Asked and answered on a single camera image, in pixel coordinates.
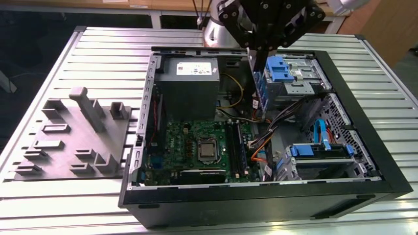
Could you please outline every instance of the aluminum extrusion platform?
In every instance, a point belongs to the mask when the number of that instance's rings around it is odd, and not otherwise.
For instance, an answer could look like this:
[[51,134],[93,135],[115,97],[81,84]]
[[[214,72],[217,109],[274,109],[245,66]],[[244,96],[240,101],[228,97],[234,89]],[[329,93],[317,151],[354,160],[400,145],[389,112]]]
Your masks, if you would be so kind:
[[[202,47],[198,30],[78,28],[0,156],[0,232],[9,234],[119,234],[147,229],[118,207],[121,179],[14,181],[14,161],[34,142],[33,130],[43,119],[49,98],[69,99],[70,89],[85,86],[101,105],[133,107],[125,143],[126,160],[135,143],[137,120],[151,46]],[[326,50],[370,118],[385,145],[416,190],[397,200],[376,203],[338,218],[187,227],[165,230],[182,234],[284,231],[312,234],[416,234],[418,224],[418,102],[365,40],[354,35],[306,34],[292,49]]]

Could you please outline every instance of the gray mount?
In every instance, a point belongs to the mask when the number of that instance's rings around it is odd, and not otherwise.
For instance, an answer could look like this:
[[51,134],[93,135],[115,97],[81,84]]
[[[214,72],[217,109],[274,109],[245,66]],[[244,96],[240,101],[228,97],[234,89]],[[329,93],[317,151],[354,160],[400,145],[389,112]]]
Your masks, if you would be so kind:
[[70,98],[79,106],[66,107],[49,99],[33,147],[23,155],[15,180],[113,178],[119,176],[131,107],[122,102],[102,107],[77,87]]

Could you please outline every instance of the power supply label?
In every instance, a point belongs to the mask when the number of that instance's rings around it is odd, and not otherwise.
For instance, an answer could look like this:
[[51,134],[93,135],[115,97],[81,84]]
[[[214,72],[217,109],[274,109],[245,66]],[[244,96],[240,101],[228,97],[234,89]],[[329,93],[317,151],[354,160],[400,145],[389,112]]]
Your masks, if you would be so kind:
[[181,62],[178,63],[178,75],[211,75],[210,62]]

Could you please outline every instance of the ram slot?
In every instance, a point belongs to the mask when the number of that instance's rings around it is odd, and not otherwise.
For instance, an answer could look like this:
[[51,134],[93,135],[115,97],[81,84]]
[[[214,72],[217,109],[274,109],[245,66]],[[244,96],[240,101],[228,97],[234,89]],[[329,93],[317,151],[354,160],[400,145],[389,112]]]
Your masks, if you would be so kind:
[[244,144],[242,134],[241,134],[241,126],[240,123],[234,124],[234,131],[237,134],[237,153],[238,153],[238,169],[240,169],[240,175],[244,177],[249,174],[248,171],[248,154],[246,154],[246,148]]
[[238,178],[240,171],[238,171],[238,155],[237,155],[237,148],[236,148],[234,124],[230,121],[225,122],[225,133],[226,133],[226,143],[228,143],[228,148],[229,148],[232,177]]

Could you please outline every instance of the motherboard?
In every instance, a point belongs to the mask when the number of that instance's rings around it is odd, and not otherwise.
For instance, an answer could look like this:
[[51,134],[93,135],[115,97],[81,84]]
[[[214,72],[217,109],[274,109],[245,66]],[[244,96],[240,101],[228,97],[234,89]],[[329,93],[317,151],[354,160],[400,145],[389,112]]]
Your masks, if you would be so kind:
[[260,181],[258,166],[248,164],[252,139],[246,121],[169,122],[165,153],[149,157],[146,185]]

